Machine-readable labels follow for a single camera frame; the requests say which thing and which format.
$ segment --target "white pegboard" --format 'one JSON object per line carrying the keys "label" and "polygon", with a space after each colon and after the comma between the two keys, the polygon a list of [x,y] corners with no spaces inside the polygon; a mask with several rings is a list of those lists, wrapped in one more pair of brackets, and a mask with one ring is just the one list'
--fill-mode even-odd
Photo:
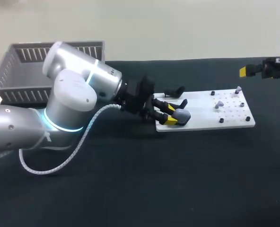
{"label": "white pegboard", "polygon": [[[184,92],[180,98],[165,98],[164,93],[155,94],[155,98],[158,100],[176,105],[180,105],[184,99],[187,99],[188,104],[185,109],[191,113],[191,118],[185,126],[161,125],[156,121],[157,131],[170,132],[254,127],[255,121],[243,91],[235,94],[235,90],[215,90],[214,96],[211,95],[211,91]],[[223,102],[224,106],[215,109],[218,101]],[[247,122],[245,119],[248,116],[251,119]],[[223,123],[219,122],[220,118],[224,118]]]}

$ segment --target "white robotic arm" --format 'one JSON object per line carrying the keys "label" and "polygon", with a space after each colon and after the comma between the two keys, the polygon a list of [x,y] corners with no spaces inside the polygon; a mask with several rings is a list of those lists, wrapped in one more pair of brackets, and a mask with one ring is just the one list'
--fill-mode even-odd
{"label": "white robotic arm", "polygon": [[[0,105],[0,151],[19,149],[20,161],[31,173],[50,174],[64,167],[79,150],[97,116],[109,107],[139,114],[145,119],[151,117],[161,124],[183,126],[191,117],[184,110],[187,100],[181,105],[174,105],[153,99],[154,82],[147,77],[138,83],[135,94],[128,93],[121,72],[62,42],[56,42],[49,50],[43,73],[53,81],[46,108],[38,110]],[[75,144],[79,132],[89,121],[89,112],[95,107],[97,99],[116,104],[103,107],[94,115],[81,141],[65,162],[48,171],[27,167],[22,150],[64,150]],[[155,111],[153,106],[163,113]]]}
{"label": "white robotic arm", "polygon": [[110,101],[122,83],[121,72],[62,42],[50,49],[43,73],[54,82],[45,109],[0,105],[0,150],[69,148],[97,94]]}

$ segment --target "white cable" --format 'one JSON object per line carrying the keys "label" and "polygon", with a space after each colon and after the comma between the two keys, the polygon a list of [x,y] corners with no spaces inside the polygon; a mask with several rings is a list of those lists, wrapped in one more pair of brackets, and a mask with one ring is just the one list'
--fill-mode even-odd
{"label": "white cable", "polygon": [[10,153],[12,153],[13,152],[13,150],[6,150],[6,151],[3,151],[2,153],[0,153],[0,158],[1,157],[5,157],[6,155],[8,155],[8,154],[10,154]]}
{"label": "white cable", "polygon": [[78,143],[78,145],[76,146],[75,150],[73,151],[73,153],[62,163],[60,164],[59,166],[57,166],[56,168],[54,169],[50,169],[50,170],[46,170],[46,171],[36,171],[36,170],[33,170],[31,168],[29,168],[24,159],[23,159],[23,150],[22,149],[19,149],[19,159],[20,159],[20,162],[23,166],[23,168],[32,173],[32,174],[36,174],[36,175],[46,175],[46,174],[51,174],[51,173],[55,173],[56,171],[62,169],[63,167],[65,167],[73,158],[74,156],[77,154],[77,152],[79,151],[80,147],[82,146],[83,144],[83,141],[84,139],[87,137],[88,135],[88,132],[89,130],[91,129],[93,123],[95,122],[96,118],[102,113],[102,111],[106,110],[106,109],[109,109],[109,108],[115,108],[115,109],[120,109],[121,106],[117,105],[117,104],[109,104],[109,105],[106,105],[104,107],[102,107],[100,110],[97,111],[97,113],[95,113],[95,115],[93,116],[93,118],[91,119],[91,121],[89,122],[88,126],[87,126],[87,129],[85,130],[80,142]]}

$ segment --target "wire basket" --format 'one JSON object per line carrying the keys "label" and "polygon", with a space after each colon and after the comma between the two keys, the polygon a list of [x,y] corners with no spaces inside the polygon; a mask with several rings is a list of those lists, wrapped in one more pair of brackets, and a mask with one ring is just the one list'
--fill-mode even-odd
{"label": "wire basket", "polygon": [[[76,49],[104,62],[104,42],[68,42]],[[47,103],[52,80],[42,66],[53,43],[12,44],[0,63],[0,97],[3,104]]]}

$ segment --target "black table surface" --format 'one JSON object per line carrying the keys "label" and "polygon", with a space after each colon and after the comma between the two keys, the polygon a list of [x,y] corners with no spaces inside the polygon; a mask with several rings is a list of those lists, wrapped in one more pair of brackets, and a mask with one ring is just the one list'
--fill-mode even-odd
{"label": "black table surface", "polygon": [[[109,110],[55,175],[27,173],[17,152],[0,160],[0,226],[280,226],[280,80],[238,77],[261,60],[108,62],[131,81],[153,77],[156,92],[241,86],[256,125],[158,133]],[[31,152],[26,162],[44,170],[68,155]]]}

